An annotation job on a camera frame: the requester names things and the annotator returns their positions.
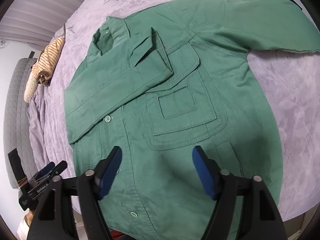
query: gray curtain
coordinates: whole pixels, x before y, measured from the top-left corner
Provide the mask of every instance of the gray curtain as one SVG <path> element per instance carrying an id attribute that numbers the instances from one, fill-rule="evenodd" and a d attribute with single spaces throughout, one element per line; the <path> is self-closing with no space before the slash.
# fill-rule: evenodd
<path id="1" fill-rule="evenodd" d="M 44 49 L 84 0 L 15 0 L 0 22 L 0 39 Z"/>

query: green work shirt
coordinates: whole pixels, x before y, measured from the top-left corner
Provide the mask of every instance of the green work shirt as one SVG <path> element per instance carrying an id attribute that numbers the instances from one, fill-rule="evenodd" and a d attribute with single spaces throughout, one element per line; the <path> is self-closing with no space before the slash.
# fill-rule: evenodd
<path id="1" fill-rule="evenodd" d="M 76 175 L 122 148 L 100 201 L 110 228 L 137 240 L 201 239 L 215 201 L 193 165 L 196 145 L 236 176 L 262 176 L 278 203 L 280 138 L 250 49 L 315 52 L 320 34 L 287 0 L 174 0 L 97 30 L 65 114 Z M 241 197 L 229 239 L 240 214 Z"/>

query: purple blanket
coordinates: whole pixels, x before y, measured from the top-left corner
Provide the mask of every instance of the purple blanket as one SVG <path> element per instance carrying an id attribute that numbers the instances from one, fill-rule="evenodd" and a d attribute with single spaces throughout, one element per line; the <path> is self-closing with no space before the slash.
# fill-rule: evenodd
<path id="1" fill-rule="evenodd" d="M 49 87 L 39 86 L 30 102 L 30 140 L 36 165 L 68 162 L 64 178 L 75 176 L 68 144 L 63 91 L 87 54 L 93 33 L 107 15 L 125 17 L 169 0 L 85 0 L 66 22 L 66 44 Z M 62 29 L 55 37 L 62 35 Z M 283 220 L 320 201 L 320 55 L 252 51 L 248 62 L 278 124 L 284 178 L 278 205 Z M 73 201 L 79 211 L 78 202 Z"/>

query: gray quilted cushion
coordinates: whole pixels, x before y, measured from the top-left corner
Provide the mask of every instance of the gray quilted cushion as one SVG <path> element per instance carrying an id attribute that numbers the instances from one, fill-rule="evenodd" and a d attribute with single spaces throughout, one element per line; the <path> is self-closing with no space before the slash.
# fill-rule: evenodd
<path id="1" fill-rule="evenodd" d="M 17 148 L 22 167 L 30 179 L 38 170 L 29 139 L 28 104 L 23 100 L 24 90 L 36 58 L 22 58 L 13 72 L 4 111 L 4 158 L 12 188 L 17 188 L 8 153 Z"/>

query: silver screw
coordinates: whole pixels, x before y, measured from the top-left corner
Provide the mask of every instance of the silver screw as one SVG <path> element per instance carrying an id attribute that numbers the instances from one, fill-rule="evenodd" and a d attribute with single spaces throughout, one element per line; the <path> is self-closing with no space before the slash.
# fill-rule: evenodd
<path id="1" fill-rule="evenodd" d="M 54 176 L 52 178 L 52 181 L 54 181 L 54 182 L 57 182 L 57 181 L 60 181 L 60 180 L 62 180 L 61 176 Z"/>
<path id="2" fill-rule="evenodd" d="M 225 176 L 230 175 L 230 172 L 229 172 L 228 170 L 225 170 L 225 169 L 221 170 L 220 173 L 221 173 L 222 175 L 225 175 Z"/>
<path id="3" fill-rule="evenodd" d="M 94 170 L 87 170 L 84 174 L 86 176 L 92 176 L 94 174 Z"/>
<path id="4" fill-rule="evenodd" d="M 256 181 L 256 182 L 261 182 L 262 181 L 262 178 L 258 175 L 255 175 L 253 176 L 253 179 Z"/>

